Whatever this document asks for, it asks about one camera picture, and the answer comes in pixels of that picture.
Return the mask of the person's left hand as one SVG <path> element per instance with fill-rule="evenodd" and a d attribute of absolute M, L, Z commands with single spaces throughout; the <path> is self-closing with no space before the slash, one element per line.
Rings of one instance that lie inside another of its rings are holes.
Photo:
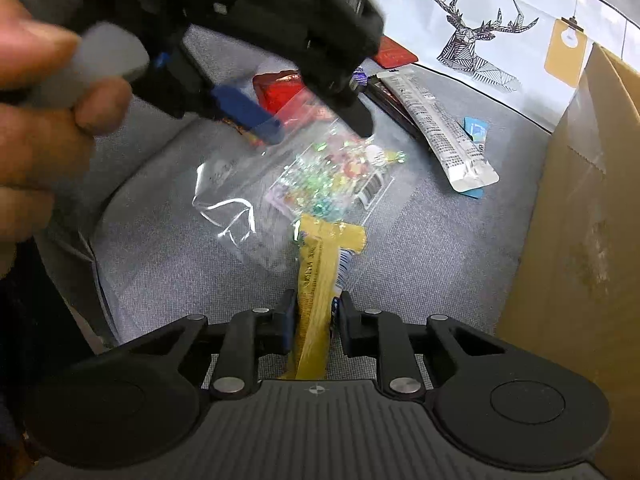
<path fill-rule="evenodd" d="M 1 88 L 29 87 L 72 59 L 80 37 L 38 22 L 20 0 L 1 0 Z M 1 273 L 16 245 L 42 230 L 54 206 L 52 185 L 85 172 L 94 139 L 124 120 L 132 91 L 125 79 L 99 81 L 70 108 L 1 105 Z"/>

